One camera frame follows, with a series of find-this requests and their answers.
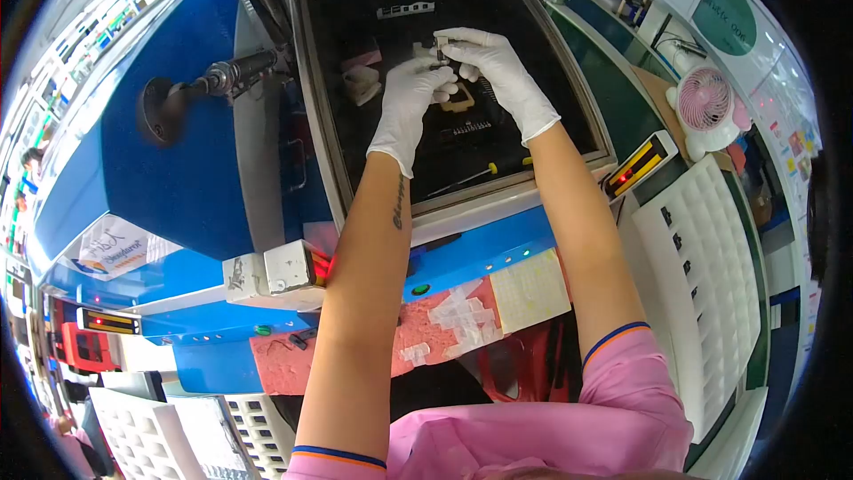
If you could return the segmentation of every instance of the forearm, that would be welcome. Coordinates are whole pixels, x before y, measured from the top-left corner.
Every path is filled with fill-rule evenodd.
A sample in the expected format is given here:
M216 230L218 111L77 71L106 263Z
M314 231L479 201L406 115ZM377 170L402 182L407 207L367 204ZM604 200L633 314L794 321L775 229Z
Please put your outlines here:
M586 356L603 336L645 315L604 194L565 129L557 123L528 146Z
M373 152L335 251L297 444L386 458L410 244L409 180L397 160Z

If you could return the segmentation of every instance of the gloved hand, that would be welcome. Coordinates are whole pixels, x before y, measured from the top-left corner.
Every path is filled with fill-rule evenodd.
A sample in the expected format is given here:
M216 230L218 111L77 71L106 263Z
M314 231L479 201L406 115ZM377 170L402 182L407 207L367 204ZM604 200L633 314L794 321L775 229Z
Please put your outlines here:
M521 144L551 128L560 115L539 89L504 36L473 28L447 28L433 33L457 42L441 51L461 62L459 76L476 81L480 72L491 83L498 103L509 112L521 130Z
M424 130L423 116L433 102L447 102L459 91L458 80L450 67L430 70L438 65L434 58L415 58L388 71L382 117L376 127L370 152L384 152L400 164L406 178L413 178L415 148Z

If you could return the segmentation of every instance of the worker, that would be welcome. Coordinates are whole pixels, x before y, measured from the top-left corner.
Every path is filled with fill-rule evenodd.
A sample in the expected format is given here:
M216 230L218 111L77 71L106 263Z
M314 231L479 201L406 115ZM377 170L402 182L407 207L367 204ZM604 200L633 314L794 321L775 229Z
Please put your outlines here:
M431 408L389 423L394 330L411 246L410 179L424 112L456 75L413 59L388 72L382 115L328 280L287 478L684 478L693 428L607 202L509 41L440 30L459 76L482 74L530 149L578 321L579 403Z
M100 478L107 474L108 467L95 451L89 435L84 430L75 430L68 417L64 415L60 417L51 415L45 421L49 432L56 437L60 448L78 475L84 478Z
M44 149L31 146L20 155L20 164L30 173L40 173L41 164L44 160Z
M18 207L18 211L27 211L27 195L20 189L15 192L15 206Z

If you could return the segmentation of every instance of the small fan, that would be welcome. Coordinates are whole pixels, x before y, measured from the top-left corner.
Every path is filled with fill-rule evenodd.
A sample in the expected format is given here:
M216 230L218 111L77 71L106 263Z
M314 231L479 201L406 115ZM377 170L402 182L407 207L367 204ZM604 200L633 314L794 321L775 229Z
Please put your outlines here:
M667 89L666 101L678 115L694 162L706 152L726 148L752 126L741 98L712 67L699 66L688 72L678 88Z

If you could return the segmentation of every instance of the sticker label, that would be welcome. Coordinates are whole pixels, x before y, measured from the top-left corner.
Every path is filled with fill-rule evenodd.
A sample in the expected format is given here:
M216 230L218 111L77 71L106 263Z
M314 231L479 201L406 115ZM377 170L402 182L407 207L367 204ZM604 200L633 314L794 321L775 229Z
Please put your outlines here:
M107 214L77 238L60 263L86 276L109 281L182 248Z

